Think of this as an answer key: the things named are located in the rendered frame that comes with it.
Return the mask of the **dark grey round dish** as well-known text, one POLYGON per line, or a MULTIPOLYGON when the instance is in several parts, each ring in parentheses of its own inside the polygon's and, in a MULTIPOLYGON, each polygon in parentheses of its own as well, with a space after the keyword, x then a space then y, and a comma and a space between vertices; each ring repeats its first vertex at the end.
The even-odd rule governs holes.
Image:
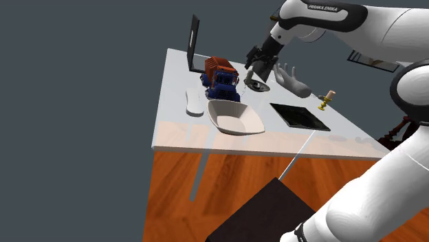
POLYGON ((270 87, 266 85, 264 82, 253 79, 253 70, 249 69, 247 71, 244 83, 247 87, 249 87, 252 91, 255 92, 266 92, 270 90, 270 87))

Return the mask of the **grey hand figure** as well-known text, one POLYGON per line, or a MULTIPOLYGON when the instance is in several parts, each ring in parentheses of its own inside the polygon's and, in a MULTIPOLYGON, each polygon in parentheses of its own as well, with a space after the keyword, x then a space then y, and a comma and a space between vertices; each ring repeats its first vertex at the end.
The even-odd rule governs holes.
POLYGON ((299 98, 310 97, 312 90, 305 83, 297 80, 296 68, 292 67, 291 74, 288 74, 287 67, 287 63, 285 63, 283 67, 281 67, 280 63, 273 66, 276 82, 299 98))

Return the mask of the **blue and orange toy truck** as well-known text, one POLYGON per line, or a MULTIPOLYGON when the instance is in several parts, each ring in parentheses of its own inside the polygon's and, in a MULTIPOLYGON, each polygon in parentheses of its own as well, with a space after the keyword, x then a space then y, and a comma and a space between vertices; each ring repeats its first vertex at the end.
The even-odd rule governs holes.
POLYGON ((226 58, 212 56, 205 60, 205 73, 200 76, 207 99, 240 102, 237 93, 239 73, 226 58))

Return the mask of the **black tablet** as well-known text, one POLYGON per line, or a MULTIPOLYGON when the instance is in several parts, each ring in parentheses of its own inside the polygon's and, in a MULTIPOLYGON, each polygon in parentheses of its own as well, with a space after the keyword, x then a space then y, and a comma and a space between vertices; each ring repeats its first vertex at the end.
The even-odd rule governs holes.
POLYGON ((305 107, 276 103, 270 103, 270 105, 289 127, 317 131, 331 130, 305 107))

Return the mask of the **black laptop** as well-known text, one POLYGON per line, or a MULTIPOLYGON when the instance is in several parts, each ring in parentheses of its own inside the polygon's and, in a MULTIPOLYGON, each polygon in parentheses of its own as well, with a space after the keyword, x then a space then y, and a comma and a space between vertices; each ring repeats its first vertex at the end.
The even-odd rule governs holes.
POLYGON ((206 72, 205 61, 208 60, 210 56, 204 56, 195 53, 199 22, 199 18, 194 14, 192 16, 192 23, 190 27, 190 34, 187 45, 187 62, 188 69, 190 72, 204 74, 206 72))

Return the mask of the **white bowl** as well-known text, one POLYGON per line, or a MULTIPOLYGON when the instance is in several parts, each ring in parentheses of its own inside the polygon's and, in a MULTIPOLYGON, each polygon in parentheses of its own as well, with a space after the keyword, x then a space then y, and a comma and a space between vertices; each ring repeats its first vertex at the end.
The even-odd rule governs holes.
POLYGON ((254 135, 265 132, 262 119, 247 104, 229 100, 209 100, 207 112, 210 121, 222 133, 254 135))

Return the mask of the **yellow candlestick with candle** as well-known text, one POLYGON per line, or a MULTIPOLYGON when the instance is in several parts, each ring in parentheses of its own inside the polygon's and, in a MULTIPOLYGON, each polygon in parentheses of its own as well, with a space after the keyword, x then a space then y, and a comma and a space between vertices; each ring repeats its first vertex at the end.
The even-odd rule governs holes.
POLYGON ((327 95, 325 95, 325 96, 318 96, 318 99, 320 99, 322 101, 321 104, 320 104, 320 106, 318 106, 319 110, 324 111, 325 107, 327 106, 327 104, 329 102, 332 101, 332 99, 335 96, 335 94, 336 94, 335 91, 330 90, 327 95))

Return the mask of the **white remote control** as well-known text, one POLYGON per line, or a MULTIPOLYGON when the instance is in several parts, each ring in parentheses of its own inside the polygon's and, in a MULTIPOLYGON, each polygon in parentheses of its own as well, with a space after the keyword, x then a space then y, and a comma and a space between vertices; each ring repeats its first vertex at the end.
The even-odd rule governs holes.
POLYGON ((200 117, 204 114, 199 92, 195 88, 187 88, 186 90, 186 113, 193 117, 200 117))

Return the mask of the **white table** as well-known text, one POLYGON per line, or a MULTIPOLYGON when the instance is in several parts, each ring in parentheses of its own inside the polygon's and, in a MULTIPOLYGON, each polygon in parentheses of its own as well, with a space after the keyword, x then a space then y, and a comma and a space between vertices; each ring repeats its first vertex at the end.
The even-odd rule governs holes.
POLYGON ((168 49, 159 95, 152 147, 155 151, 267 155, 277 157, 327 158, 339 160, 379 160, 388 149, 339 114, 332 107, 319 110, 316 96, 299 98, 269 76, 268 92, 258 93, 239 84, 241 102, 259 115, 265 132, 254 135, 228 135, 220 132, 208 114, 192 117, 186 113, 186 90, 195 88, 200 103, 207 105, 199 74, 189 71, 187 54, 168 49), (272 104, 305 107, 328 131, 289 127, 275 112, 272 104))

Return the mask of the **dark red wooden chair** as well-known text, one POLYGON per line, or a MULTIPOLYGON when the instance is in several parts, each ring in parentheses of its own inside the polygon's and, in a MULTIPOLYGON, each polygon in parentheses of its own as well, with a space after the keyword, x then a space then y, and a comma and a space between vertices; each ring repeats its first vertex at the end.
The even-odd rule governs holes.
POLYGON ((402 142, 408 139, 417 129, 419 128, 419 123, 412 120, 409 116, 404 116, 402 121, 386 135, 379 138, 377 141, 388 150, 393 150, 399 146, 402 142), (401 140, 394 140, 393 138, 398 135, 402 128, 408 124, 408 127, 404 131, 401 140))

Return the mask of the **dark robot stand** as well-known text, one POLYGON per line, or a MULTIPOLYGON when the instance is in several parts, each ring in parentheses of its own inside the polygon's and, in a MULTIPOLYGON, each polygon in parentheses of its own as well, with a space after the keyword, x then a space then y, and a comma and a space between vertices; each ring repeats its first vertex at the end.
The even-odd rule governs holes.
POLYGON ((205 242, 280 242, 315 211, 279 179, 273 178, 255 196, 214 230, 205 242))

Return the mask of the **dark framed wall picture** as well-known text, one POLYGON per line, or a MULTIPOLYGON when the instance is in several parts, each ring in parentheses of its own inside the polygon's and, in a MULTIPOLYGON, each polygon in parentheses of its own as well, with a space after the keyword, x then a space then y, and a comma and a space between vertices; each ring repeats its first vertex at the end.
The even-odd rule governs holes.
POLYGON ((347 60, 352 62, 352 63, 357 63, 357 64, 364 65, 367 67, 380 69, 380 70, 383 70, 385 72, 390 72, 390 73, 394 73, 399 67, 399 64, 389 63, 389 62, 385 62, 383 60, 370 58, 370 57, 365 56, 365 55, 363 55, 363 54, 361 54, 355 50, 353 50, 349 54, 347 60))

